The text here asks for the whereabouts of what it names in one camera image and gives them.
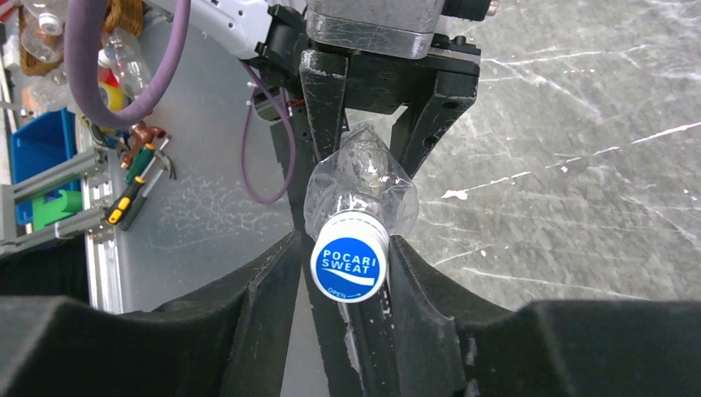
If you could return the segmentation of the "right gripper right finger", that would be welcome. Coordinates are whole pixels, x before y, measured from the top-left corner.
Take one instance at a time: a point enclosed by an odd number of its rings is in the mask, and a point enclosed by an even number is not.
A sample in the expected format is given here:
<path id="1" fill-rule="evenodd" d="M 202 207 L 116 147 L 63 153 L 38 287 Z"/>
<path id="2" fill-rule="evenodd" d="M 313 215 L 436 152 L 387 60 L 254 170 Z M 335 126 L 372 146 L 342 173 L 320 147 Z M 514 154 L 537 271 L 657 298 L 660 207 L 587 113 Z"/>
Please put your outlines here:
<path id="1" fill-rule="evenodd" d="M 697 301 L 535 300 L 510 311 L 393 237 L 402 396 L 697 396 Z"/>

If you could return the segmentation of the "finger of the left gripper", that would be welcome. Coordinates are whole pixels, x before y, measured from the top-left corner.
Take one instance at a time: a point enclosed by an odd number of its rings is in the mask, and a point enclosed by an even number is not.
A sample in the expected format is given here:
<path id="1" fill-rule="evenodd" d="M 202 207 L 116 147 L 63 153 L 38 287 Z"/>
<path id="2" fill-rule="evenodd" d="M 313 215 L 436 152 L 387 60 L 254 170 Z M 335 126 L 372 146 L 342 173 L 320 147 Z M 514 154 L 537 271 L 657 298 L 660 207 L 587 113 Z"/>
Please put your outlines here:
<path id="1" fill-rule="evenodd" d="M 412 178 L 436 144 L 474 104 L 479 78 L 438 71 L 420 86 L 392 127 L 390 151 Z"/>
<path id="2" fill-rule="evenodd" d="M 320 162 L 340 146 L 345 119 L 349 59 L 344 55 L 306 49 L 301 53 L 302 83 L 315 160 Z"/>

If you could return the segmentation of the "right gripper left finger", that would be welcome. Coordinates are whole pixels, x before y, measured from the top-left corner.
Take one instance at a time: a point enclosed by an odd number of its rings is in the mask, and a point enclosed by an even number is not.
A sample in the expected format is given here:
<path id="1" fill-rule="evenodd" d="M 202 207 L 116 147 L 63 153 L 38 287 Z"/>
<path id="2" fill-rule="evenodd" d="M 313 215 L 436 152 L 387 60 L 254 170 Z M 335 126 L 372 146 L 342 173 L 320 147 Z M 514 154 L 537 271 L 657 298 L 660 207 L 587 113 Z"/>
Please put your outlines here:
<path id="1" fill-rule="evenodd" d="M 303 237 L 150 312 L 65 297 L 1 300 L 4 396 L 277 396 Z"/>

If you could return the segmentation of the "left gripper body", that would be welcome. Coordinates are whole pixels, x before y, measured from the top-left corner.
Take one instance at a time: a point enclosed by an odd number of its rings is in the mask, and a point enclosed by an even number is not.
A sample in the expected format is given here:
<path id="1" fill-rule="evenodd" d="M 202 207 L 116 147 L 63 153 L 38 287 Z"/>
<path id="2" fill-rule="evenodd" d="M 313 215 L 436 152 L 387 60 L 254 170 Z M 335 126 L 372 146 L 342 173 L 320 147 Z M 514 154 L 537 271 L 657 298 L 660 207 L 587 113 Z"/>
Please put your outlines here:
<path id="1" fill-rule="evenodd" d="M 421 59 L 404 59 L 389 55 L 323 45 L 304 36 L 298 43 L 301 53 L 315 49 L 344 55 L 349 59 L 344 106 L 389 115 L 407 106 L 421 85 L 438 71 L 479 77 L 481 50 L 463 36 L 453 39 L 437 34 L 428 54 Z"/>

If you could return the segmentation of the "clear crushed plastic bottle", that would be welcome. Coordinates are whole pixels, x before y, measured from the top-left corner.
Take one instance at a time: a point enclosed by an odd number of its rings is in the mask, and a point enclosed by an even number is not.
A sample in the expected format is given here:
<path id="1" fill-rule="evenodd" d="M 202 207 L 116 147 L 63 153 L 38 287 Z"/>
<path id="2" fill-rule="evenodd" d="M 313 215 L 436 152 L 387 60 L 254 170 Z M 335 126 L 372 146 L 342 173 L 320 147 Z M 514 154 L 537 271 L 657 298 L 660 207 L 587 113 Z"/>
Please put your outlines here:
<path id="1" fill-rule="evenodd" d="M 340 148 L 310 174 L 303 204 L 306 233 L 317 239 L 334 215 L 356 211 L 390 235 L 406 235 L 419 214 L 417 186 L 370 123 L 341 134 Z"/>

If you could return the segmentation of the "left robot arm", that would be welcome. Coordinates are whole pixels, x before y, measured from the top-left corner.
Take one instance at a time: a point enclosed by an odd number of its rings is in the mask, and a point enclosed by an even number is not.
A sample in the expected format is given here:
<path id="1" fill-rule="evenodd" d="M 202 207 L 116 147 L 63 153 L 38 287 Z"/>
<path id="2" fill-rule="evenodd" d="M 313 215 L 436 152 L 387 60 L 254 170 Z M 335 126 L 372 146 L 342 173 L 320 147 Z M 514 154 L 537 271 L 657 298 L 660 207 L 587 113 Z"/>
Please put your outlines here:
<path id="1" fill-rule="evenodd" d="M 495 1 L 195 1 L 191 24 L 303 100 L 317 160 L 341 143 L 349 109 L 399 113 L 390 150 L 415 175 L 473 104 L 479 48 L 441 31 L 481 22 Z"/>

